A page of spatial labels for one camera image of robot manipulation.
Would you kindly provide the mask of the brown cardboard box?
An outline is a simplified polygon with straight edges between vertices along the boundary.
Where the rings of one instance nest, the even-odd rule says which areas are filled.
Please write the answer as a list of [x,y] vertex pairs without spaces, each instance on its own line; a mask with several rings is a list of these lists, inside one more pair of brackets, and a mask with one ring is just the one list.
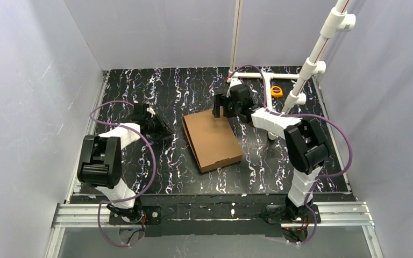
[[215,118],[213,109],[182,117],[182,125],[201,173],[230,166],[243,158],[236,135],[225,117]]

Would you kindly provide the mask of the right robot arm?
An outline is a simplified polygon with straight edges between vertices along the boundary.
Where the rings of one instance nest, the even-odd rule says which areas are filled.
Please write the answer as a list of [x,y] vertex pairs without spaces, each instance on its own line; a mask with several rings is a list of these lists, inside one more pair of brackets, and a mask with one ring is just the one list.
[[327,139],[314,117],[288,117],[269,111],[256,104],[250,89],[244,84],[232,86],[227,93],[213,98],[212,114],[215,118],[238,117],[255,128],[271,132],[286,142],[289,162],[294,167],[291,187],[284,207],[266,216],[275,220],[304,219],[312,208],[311,192],[324,162],[331,154]]

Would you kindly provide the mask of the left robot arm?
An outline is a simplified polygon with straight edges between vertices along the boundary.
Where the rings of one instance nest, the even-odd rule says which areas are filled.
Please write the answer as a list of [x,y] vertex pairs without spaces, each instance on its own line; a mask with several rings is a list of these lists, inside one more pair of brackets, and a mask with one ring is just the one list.
[[173,131],[150,104],[134,103],[131,107],[129,122],[83,138],[77,178],[105,195],[111,212],[135,224],[144,212],[138,194],[122,179],[122,149],[147,135],[157,141],[172,136]]

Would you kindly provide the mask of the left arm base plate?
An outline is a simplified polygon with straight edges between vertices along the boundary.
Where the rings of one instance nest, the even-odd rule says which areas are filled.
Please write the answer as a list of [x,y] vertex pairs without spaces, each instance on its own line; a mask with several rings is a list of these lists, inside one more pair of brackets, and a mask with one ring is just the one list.
[[107,204],[111,225],[158,225],[161,223],[161,207],[144,205],[140,197],[125,202]]

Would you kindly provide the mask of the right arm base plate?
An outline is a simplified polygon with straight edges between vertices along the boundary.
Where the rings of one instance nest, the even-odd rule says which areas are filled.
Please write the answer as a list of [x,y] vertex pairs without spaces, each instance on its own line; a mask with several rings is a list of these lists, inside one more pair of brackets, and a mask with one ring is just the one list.
[[316,219],[317,223],[321,223],[322,219],[318,206],[316,204],[309,204],[309,207],[312,211],[309,211],[306,206],[291,210],[284,204],[267,205],[260,213],[260,217],[269,224],[294,224],[309,221],[309,225],[311,225],[314,223],[314,219]]

